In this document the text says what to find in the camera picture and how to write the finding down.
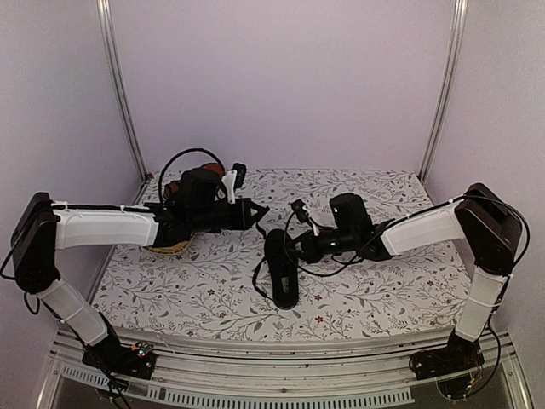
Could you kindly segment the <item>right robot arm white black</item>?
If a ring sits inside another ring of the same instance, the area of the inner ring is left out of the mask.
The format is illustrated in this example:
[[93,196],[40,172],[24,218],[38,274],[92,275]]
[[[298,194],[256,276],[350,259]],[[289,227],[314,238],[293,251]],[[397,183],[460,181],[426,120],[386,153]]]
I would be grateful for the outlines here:
[[319,262],[324,256],[352,252],[350,263],[381,262],[417,248],[463,240],[473,254],[474,273],[462,315],[454,329],[455,341],[440,354],[440,364],[459,371],[473,358],[473,346],[491,315],[501,305],[515,266],[528,250],[528,222],[513,206],[500,200],[486,185],[474,183],[453,199],[430,208],[375,224],[363,199],[342,193],[330,200],[332,228],[319,226],[301,201],[292,215],[310,230],[293,242],[282,239],[292,265]]

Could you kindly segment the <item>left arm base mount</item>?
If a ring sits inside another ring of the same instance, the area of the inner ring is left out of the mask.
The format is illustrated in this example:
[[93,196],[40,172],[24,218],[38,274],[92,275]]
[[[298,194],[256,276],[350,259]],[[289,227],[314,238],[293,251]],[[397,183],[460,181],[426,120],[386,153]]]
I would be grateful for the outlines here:
[[117,339],[86,345],[82,362],[104,372],[150,380],[158,356],[143,348],[123,346]]

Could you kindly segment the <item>black shoe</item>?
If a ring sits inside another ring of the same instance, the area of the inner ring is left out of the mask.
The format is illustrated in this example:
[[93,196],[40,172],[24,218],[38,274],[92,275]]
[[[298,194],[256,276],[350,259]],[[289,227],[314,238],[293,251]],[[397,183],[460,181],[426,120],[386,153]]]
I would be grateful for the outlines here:
[[265,258],[272,281],[272,300],[281,309],[292,309],[299,301],[298,270],[293,240],[275,228],[265,241]]

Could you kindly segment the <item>black shoelace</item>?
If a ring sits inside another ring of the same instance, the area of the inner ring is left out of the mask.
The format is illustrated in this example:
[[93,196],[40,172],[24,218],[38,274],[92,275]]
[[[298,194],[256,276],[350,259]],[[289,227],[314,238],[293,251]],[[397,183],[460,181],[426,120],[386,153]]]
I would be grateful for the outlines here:
[[273,299],[267,295],[267,293],[262,290],[258,285],[257,285],[257,279],[258,279],[258,276],[259,276],[259,273],[261,271],[261,267],[263,265],[263,263],[266,261],[266,259],[263,257],[258,263],[257,265],[255,266],[254,268],[254,272],[253,272],[253,275],[252,275],[252,285],[253,285],[253,288],[254,290],[263,298],[269,300],[269,301],[272,301]]

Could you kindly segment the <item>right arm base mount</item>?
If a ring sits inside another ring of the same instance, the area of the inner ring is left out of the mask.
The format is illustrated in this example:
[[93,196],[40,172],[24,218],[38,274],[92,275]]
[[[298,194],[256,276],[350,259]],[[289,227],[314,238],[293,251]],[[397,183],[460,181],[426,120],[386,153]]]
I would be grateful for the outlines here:
[[409,358],[409,368],[417,380],[478,369],[484,363],[479,343],[463,339],[449,340],[444,347],[421,350]]

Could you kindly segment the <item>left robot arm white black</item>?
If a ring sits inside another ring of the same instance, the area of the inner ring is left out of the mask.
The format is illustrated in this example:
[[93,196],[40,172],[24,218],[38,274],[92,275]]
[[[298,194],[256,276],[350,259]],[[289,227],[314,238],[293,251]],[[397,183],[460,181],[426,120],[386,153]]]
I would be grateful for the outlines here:
[[212,164],[183,172],[158,189],[159,201],[141,206],[68,204],[36,193],[11,237],[6,263],[9,280],[34,295],[81,339],[109,370],[126,363],[126,351],[106,318],[83,300],[55,266],[55,253],[72,247],[138,245],[158,252],[176,251],[195,233],[246,231],[267,207],[236,195],[245,178],[240,167],[219,170]]

